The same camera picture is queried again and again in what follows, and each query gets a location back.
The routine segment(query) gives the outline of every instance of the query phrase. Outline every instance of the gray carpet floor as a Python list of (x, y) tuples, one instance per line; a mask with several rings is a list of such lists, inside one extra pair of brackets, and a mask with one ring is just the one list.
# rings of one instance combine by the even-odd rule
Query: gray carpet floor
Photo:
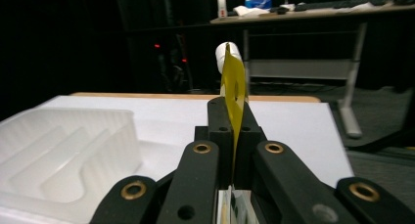
[[(337, 110), (337, 100), (345, 94), (344, 87), (259, 83), (252, 85), (251, 94), (317, 97), (330, 104), (344, 145), (359, 147), (382, 139), (401, 128), (412, 92), (407, 90), (396, 93), (392, 87), (380, 90), (357, 88), (353, 95), (352, 108), (363, 133), (359, 139), (347, 137)], [(376, 154), (366, 154), (347, 150), (347, 155), (355, 176), (381, 185), (415, 212), (415, 151), (388, 148)]]

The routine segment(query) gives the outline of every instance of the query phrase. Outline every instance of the desk leg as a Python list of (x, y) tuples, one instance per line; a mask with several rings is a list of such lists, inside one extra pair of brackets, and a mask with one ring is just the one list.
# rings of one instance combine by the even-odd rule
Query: desk leg
[(354, 85), (359, 71), (360, 56), (366, 34), (366, 27), (367, 23), (364, 22), (359, 26), (357, 31), (353, 57), (351, 58), (350, 69), (348, 71), (346, 82), (345, 98), (339, 100), (339, 110), (345, 125), (346, 134), (351, 138), (360, 138), (362, 136), (362, 131), (360, 130), (356, 117), (354, 116), (353, 109), (351, 108), (351, 100), (353, 98)]
[(247, 85), (247, 94), (251, 93), (251, 76), (250, 76), (250, 32), (244, 30), (244, 67), (245, 67), (245, 82)]

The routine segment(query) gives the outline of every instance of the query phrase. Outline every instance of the keyboard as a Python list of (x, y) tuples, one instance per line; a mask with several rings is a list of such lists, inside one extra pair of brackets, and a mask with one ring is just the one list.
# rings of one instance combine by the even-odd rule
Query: keyboard
[(301, 12), (307, 10), (315, 9), (340, 9), (340, 8), (351, 8), (365, 3), (371, 3), (374, 6), (383, 6), (385, 5), (385, 0), (345, 0), (345, 1), (332, 1), (332, 2), (318, 2), (318, 3), (309, 3), (296, 5), (294, 11)]

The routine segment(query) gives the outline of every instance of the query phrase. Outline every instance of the clear plastic container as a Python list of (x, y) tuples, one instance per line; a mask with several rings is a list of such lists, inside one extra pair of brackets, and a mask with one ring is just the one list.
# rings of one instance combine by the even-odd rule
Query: clear plastic container
[(142, 162), (132, 116), (45, 108), (1, 122), (0, 222), (88, 223)]

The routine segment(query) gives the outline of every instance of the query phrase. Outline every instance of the yellow object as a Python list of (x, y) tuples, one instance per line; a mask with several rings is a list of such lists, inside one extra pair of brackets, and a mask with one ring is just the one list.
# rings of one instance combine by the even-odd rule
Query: yellow object
[(239, 132), (241, 131), (244, 102), (247, 95), (245, 83), (244, 64), (230, 53), (229, 43), (226, 44), (225, 61), (223, 63), (222, 80), (220, 84), (220, 95), (225, 97), (226, 108), (231, 121), (234, 134), (234, 156), (235, 165), (236, 147)]

